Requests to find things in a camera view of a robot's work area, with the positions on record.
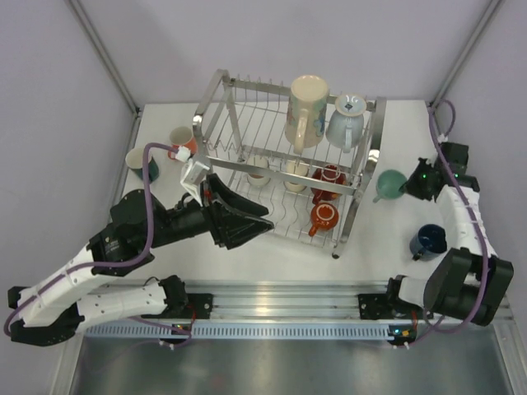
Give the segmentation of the mint green mug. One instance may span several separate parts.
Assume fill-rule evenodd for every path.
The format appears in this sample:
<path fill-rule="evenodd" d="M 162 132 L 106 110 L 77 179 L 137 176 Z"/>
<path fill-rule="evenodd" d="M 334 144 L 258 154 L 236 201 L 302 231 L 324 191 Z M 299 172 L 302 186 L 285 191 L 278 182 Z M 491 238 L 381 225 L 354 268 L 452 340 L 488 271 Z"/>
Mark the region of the mint green mug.
<path fill-rule="evenodd" d="M 377 203 L 380 200 L 401 198 L 404 195 L 403 186 L 407 180 L 407 177 L 398 170 L 383 171 L 376 182 L 376 196 L 373 199 L 373 203 Z"/>

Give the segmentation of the navy blue mug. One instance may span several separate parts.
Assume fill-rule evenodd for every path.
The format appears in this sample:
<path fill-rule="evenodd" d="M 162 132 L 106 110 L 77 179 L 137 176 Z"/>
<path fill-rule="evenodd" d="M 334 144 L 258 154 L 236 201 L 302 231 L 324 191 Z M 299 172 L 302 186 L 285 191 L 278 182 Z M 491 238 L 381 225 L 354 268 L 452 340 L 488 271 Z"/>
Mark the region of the navy blue mug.
<path fill-rule="evenodd" d="M 409 242 L 413 261 L 431 261 L 447 250 L 445 230 L 435 224 L 422 226 Z"/>

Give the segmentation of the small cream steel tumbler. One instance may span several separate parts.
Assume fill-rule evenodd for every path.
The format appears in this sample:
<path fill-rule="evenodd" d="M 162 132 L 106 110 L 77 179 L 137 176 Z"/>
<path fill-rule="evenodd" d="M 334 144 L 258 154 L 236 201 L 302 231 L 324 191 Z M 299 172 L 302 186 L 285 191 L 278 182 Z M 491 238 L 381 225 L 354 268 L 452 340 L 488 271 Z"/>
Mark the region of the small cream steel tumbler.
<path fill-rule="evenodd" d="M 295 176 L 306 177 L 308 175 L 309 166 L 301 160 L 289 160 L 286 164 L 286 172 Z M 305 190 L 305 185 L 296 184 L 289 181 L 283 182 L 286 190 L 292 193 L 301 193 Z"/>

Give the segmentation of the orange mug white interior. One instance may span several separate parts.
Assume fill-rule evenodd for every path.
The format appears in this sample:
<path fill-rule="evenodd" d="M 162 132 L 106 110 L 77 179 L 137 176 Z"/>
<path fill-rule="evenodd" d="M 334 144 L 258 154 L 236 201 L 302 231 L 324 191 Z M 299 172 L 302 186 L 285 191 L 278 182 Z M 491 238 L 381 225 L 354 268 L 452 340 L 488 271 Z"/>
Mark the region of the orange mug white interior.
<path fill-rule="evenodd" d="M 169 151 L 167 156 L 171 160 L 187 161 L 198 150 L 193 131 L 188 127 L 178 127 L 170 132 L 170 145 L 177 150 Z"/>

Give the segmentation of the white cup orange handle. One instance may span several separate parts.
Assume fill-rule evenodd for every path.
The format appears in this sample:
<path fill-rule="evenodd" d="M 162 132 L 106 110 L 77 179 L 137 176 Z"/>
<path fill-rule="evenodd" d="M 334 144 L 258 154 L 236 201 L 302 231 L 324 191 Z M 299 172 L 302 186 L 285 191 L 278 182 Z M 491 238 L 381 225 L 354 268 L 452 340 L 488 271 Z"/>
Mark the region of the white cup orange handle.
<path fill-rule="evenodd" d="M 324 168 L 318 168 L 312 175 L 312 179 L 323 181 L 327 184 L 344 185 L 346 183 L 346 175 L 341 171 L 338 165 L 326 165 Z M 328 190 L 321 190 L 312 188 L 313 193 L 312 203 L 317 205 L 321 202 L 332 202 L 336 200 L 340 194 Z"/>

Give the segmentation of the light blue mug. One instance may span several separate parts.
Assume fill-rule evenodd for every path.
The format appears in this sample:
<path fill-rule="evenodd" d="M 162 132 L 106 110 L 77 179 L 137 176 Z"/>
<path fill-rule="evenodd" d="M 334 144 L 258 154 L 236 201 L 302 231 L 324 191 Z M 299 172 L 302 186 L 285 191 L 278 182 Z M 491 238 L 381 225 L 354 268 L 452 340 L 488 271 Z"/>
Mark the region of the light blue mug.
<path fill-rule="evenodd" d="M 360 95 L 342 94 L 335 99 L 334 107 L 326 139 L 343 153 L 350 153 L 361 139 L 367 102 Z"/>

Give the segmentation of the orange cup black interior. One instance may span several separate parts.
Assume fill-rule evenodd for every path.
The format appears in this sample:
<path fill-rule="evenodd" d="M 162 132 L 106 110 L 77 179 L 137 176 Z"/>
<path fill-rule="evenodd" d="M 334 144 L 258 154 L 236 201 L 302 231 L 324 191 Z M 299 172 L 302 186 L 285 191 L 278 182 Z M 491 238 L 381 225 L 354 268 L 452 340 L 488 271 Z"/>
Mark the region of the orange cup black interior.
<path fill-rule="evenodd" d="M 339 220 L 338 209 L 328 202 L 319 202 L 310 213 L 311 228 L 309 236 L 314 237 L 316 233 L 333 229 Z"/>

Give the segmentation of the dark teal mug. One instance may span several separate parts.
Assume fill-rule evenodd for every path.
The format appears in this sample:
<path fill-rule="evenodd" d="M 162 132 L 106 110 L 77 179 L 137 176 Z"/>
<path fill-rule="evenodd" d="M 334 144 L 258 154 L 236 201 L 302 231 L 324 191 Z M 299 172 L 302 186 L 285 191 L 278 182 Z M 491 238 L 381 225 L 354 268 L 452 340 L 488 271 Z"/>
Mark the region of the dark teal mug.
<path fill-rule="evenodd" d="M 140 179 L 143 179 L 142 176 L 142 169 L 143 169 L 143 147 L 136 147 L 133 148 L 131 151 L 127 153 L 125 156 L 125 163 L 126 166 L 135 173 L 137 177 Z M 159 178 L 160 175 L 160 169 L 159 166 L 153 157 L 152 153 L 148 154 L 148 162 L 147 162 L 147 175 L 149 183 L 156 181 Z"/>

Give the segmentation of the cream floral mug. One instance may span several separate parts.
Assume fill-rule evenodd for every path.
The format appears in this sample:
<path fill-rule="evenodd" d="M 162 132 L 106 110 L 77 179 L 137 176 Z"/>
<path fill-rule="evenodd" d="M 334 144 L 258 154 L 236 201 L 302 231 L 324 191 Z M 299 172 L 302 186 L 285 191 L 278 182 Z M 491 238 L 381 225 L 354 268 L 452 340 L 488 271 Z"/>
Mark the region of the cream floral mug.
<path fill-rule="evenodd" d="M 329 87 L 316 75 L 303 75 L 291 84 L 285 137 L 293 152 L 317 146 L 324 138 Z"/>

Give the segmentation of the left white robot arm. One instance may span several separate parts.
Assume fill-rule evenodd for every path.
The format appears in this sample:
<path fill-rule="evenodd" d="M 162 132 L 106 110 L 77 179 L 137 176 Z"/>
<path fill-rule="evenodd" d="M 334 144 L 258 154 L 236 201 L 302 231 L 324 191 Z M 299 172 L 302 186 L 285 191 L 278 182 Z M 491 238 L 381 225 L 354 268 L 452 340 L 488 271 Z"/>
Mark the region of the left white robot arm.
<path fill-rule="evenodd" d="M 62 269 L 36 286 L 7 292 L 13 311 L 5 334 L 12 342 L 52 346 L 121 318 L 186 316 L 189 297 L 176 275 L 108 295 L 96 289 L 151 263 L 153 249 L 201 234 L 234 249 L 273 230 L 268 209 L 231 191 L 217 174 L 207 176 L 198 191 L 200 202 L 185 193 L 170 209 L 148 188 L 127 193 L 111 208 L 110 223 Z"/>

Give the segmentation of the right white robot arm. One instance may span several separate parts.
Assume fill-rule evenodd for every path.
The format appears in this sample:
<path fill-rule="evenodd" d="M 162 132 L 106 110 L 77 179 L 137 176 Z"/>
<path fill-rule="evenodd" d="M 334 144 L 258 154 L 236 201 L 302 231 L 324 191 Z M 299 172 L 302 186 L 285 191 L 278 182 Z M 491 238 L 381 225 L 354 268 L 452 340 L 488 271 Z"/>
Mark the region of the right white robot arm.
<path fill-rule="evenodd" d="M 442 142 L 435 162 L 419 159 L 400 192 L 433 201 L 442 225 L 425 225 L 409 243 L 414 261 L 439 258 L 427 280 L 398 275 L 389 280 L 385 307 L 404 317 L 414 307 L 431 314 L 487 326 L 494 318 L 514 275 L 487 241 L 478 209 L 478 180 L 466 173 L 469 148 Z"/>

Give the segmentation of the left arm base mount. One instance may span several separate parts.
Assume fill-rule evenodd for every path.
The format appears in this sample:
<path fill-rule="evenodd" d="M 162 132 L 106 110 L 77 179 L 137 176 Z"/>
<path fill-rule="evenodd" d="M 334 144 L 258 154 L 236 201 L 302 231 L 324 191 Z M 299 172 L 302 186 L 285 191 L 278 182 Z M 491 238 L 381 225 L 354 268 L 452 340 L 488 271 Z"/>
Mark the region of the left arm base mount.
<path fill-rule="evenodd" d="M 181 311 L 180 319 L 209 319 L 213 308 L 213 294 L 189 293 L 189 302 Z"/>

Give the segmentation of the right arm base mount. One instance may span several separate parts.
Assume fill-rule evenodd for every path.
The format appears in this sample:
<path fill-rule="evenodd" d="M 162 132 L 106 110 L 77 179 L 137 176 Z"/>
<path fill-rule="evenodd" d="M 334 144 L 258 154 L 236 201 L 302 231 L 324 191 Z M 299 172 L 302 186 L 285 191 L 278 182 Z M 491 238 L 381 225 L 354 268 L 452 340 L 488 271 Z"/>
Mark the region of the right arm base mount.
<path fill-rule="evenodd" d="M 359 313 L 362 320 L 434 318 L 423 310 L 426 281 L 405 275 L 388 280 L 386 290 L 358 295 Z"/>

